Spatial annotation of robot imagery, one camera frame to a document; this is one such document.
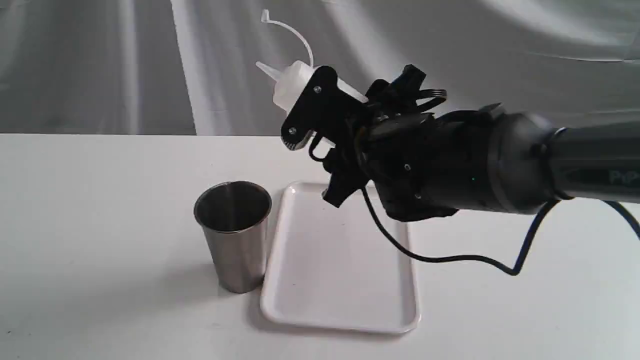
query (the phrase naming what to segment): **tray rim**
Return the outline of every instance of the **tray rim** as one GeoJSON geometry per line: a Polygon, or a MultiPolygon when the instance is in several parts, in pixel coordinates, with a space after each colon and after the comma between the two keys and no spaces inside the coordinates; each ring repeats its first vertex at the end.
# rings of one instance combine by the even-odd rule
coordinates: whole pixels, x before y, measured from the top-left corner
{"type": "MultiPolygon", "coordinates": [[[[282,196],[280,198],[280,205],[279,205],[279,209],[278,209],[278,218],[276,220],[276,229],[275,232],[273,233],[273,243],[271,244],[271,252],[269,253],[269,257],[267,260],[267,269],[265,272],[265,276],[264,276],[264,284],[262,285],[262,291],[260,294],[260,311],[262,312],[262,314],[264,315],[264,317],[273,322],[273,323],[277,323],[277,324],[281,324],[281,325],[291,325],[291,326],[295,326],[295,327],[309,327],[309,328],[315,328],[315,329],[331,329],[331,330],[338,330],[338,331],[361,331],[361,332],[373,332],[373,333],[380,333],[380,334],[405,334],[407,332],[410,332],[411,330],[414,330],[415,328],[418,327],[418,324],[420,323],[420,321],[422,320],[422,309],[420,306],[420,291],[419,291],[419,287],[418,287],[418,281],[417,281],[417,272],[416,272],[416,267],[415,267],[415,261],[413,259],[408,258],[409,261],[409,269],[410,269],[410,278],[411,278],[411,282],[412,282],[412,286],[413,286],[413,305],[414,305],[414,310],[415,310],[415,316],[413,317],[413,319],[408,322],[406,325],[404,326],[400,326],[400,327],[388,327],[388,328],[370,328],[370,327],[359,327],[359,326],[354,326],[354,327],[343,327],[343,326],[328,326],[326,324],[318,324],[318,323],[314,323],[314,322],[308,322],[308,321],[299,321],[299,320],[295,320],[295,319],[290,319],[290,318],[280,318],[278,317],[276,314],[272,313],[269,310],[269,306],[266,304],[266,298],[268,296],[265,295],[269,295],[268,291],[266,291],[266,289],[271,288],[269,285],[271,284],[272,280],[272,276],[275,276],[273,274],[273,272],[275,270],[272,270],[272,266],[270,266],[270,262],[271,262],[271,258],[272,255],[274,254],[275,250],[278,249],[279,246],[283,246],[280,244],[281,240],[279,240],[278,238],[280,236],[278,236],[278,234],[283,230],[281,227],[282,225],[282,216],[284,214],[285,211],[285,201],[286,199],[291,196],[291,192],[288,191],[289,189],[295,188],[296,186],[301,186],[301,185],[305,185],[305,184],[311,184],[311,185],[325,185],[328,186],[328,184],[326,183],[320,183],[320,182],[314,182],[314,181],[294,181],[290,184],[288,184],[282,193],[282,196]]],[[[369,194],[375,194],[375,196],[378,196],[378,192],[376,191],[375,187],[373,186],[367,186],[367,191],[369,192],[369,194]]],[[[413,248],[413,240],[412,240],[412,236],[411,233],[409,232],[409,225],[407,223],[400,223],[403,224],[406,227],[406,242],[407,242],[407,247],[409,249],[413,248]]],[[[390,251],[397,251],[396,249],[390,247],[390,251]]]]}

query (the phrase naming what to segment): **white table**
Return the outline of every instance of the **white table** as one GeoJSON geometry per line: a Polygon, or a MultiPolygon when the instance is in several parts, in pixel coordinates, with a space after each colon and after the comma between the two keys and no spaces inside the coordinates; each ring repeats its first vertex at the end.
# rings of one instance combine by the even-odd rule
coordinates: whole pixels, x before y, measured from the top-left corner
{"type": "MultiPolygon", "coordinates": [[[[591,200],[550,214],[518,277],[417,264],[422,321],[404,336],[271,325],[259,291],[218,288],[193,203],[245,179],[277,209],[288,183],[327,178],[277,138],[0,135],[0,358],[640,359],[640,242],[591,200]]],[[[417,252],[512,264],[530,221],[410,229],[417,252]]]]}

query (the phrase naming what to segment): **bottle nozzle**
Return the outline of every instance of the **bottle nozzle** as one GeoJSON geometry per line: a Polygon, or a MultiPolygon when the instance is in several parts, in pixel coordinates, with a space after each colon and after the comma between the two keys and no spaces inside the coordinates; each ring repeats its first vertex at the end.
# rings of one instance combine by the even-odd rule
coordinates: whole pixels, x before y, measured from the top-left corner
{"type": "Polygon", "coordinates": [[[282,73],[279,70],[276,70],[273,67],[270,67],[269,65],[260,61],[256,61],[255,66],[257,66],[258,69],[262,70],[265,74],[267,74],[271,79],[274,79],[275,81],[278,81],[280,79],[280,76],[282,76],[282,73]]]}

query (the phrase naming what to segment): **metal cup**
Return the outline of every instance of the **metal cup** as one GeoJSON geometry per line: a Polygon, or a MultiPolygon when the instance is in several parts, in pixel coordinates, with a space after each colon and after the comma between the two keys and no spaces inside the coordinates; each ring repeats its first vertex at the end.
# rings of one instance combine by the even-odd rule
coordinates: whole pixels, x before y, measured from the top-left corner
{"type": "Polygon", "coordinates": [[[247,181],[222,183],[205,191],[193,214],[202,226],[220,285],[246,293],[262,284],[264,240],[271,196],[247,181]]]}

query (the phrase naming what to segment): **white tray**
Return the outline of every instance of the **white tray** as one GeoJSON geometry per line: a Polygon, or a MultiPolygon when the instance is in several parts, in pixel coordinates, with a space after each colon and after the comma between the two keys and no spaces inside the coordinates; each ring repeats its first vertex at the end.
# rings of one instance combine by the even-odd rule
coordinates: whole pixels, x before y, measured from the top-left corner
{"type": "MultiPolygon", "coordinates": [[[[360,192],[339,209],[325,184],[293,183],[282,196],[260,307],[273,322],[401,334],[420,321],[415,270],[376,228],[360,192]]],[[[410,248],[406,224],[380,220],[410,248]]]]}

